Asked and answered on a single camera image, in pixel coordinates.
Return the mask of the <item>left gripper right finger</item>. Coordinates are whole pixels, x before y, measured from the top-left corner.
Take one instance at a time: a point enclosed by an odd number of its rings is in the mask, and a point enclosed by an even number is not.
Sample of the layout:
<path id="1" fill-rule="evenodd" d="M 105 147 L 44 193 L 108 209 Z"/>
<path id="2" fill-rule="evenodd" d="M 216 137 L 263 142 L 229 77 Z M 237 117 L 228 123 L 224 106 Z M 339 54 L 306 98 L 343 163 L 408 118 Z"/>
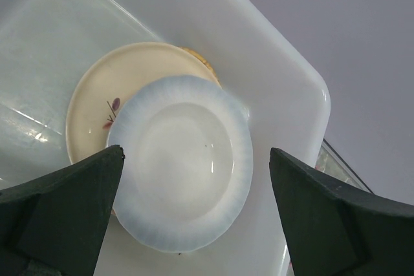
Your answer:
<path id="1" fill-rule="evenodd" d="M 413 206 L 270 151 L 270 177 L 295 275 L 412 275 Z"/>

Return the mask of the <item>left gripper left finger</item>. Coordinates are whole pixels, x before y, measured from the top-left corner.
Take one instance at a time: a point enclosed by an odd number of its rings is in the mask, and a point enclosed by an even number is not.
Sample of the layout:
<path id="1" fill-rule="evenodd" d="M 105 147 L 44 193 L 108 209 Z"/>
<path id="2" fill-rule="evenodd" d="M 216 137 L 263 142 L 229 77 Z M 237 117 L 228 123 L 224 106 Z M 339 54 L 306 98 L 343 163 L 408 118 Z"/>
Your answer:
<path id="1" fill-rule="evenodd" d="M 93 275 L 124 161 L 113 145 L 1 190 L 1 274 Z"/>

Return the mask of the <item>white plate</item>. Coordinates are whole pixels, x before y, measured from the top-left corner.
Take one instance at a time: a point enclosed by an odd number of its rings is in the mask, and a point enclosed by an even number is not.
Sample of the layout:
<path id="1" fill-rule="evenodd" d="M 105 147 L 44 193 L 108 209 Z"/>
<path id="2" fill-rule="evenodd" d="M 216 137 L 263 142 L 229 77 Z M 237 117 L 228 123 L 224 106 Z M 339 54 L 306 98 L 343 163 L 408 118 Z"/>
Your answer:
<path id="1" fill-rule="evenodd" d="M 125 162 L 113 209 L 125 230 L 166 253 L 203 248 L 239 216 L 254 170 L 239 102 L 195 76 L 161 78 L 121 108 L 108 145 Z"/>

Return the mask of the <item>cream and pink round plate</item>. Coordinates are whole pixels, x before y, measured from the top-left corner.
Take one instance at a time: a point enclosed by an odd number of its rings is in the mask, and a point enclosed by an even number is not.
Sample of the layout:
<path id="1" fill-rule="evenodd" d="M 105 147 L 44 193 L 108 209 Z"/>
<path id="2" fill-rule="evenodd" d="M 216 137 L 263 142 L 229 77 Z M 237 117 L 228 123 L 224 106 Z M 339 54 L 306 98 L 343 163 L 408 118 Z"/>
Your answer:
<path id="1" fill-rule="evenodd" d="M 180 47 L 160 42 L 122 46 L 99 59 L 83 75 L 69 103 L 65 136 L 71 163 L 105 148 L 118 112 L 138 90 L 196 65 L 204 67 Z"/>

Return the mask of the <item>orange woven-pattern square plate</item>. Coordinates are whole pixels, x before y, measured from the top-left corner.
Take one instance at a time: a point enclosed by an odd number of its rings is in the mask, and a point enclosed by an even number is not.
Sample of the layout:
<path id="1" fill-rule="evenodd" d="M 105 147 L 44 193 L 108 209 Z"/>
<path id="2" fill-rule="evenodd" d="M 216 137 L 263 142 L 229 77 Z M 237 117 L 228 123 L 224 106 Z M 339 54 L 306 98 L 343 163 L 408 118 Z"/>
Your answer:
<path id="1" fill-rule="evenodd" d="M 183 69 L 177 69 L 175 74 L 196 76 L 198 78 L 202 78 L 210 82 L 213 82 L 216 85 L 221 87 L 217 74 L 215 73 L 212 66 L 208 63 L 208 61 L 203 56 L 201 56 L 198 52 L 190 48 L 187 48 L 187 47 L 180 47 L 180 48 L 183 49 L 186 53 L 191 54 L 193 58 L 197 58 L 198 62 L 202 63 L 204 67 L 201 68 L 200 65 L 196 65 L 195 67 L 188 67 L 188 68 L 184 67 Z"/>

